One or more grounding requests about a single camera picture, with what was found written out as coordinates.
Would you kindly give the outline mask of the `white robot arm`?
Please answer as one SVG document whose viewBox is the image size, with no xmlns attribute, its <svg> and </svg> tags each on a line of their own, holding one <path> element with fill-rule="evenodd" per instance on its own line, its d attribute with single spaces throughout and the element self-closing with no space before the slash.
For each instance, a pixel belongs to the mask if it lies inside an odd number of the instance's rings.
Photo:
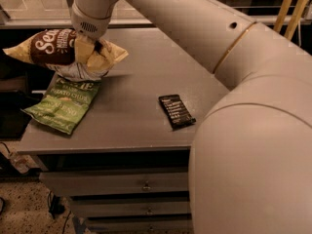
<svg viewBox="0 0 312 234">
<path fill-rule="evenodd" d="M 119 0 L 74 0 L 102 36 Z M 312 58 L 216 0 L 125 0 L 227 89 L 189 159 L 195 234 L 312 234 Z"/>
</svg>

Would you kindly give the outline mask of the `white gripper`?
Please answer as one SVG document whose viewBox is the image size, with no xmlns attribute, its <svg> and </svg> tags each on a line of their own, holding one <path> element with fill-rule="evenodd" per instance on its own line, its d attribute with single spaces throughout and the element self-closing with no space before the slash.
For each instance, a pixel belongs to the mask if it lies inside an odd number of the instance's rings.
<svg viewBox="0 0 312 234">
<path fill-rule="evenodd" d="M 83 13 L 76 4 L 73 4 L 71 22 L 75 31 L 78 33 L 74 41 L 75 60 L 86 64 L 94 51 L 94 40 L 105 34 L 110 23 L 110 18 L 92 18 Z M 96 51 L 105 58 L 111 56 L 111 46 L 105 40 L 96 41 Z"/>
</svg>

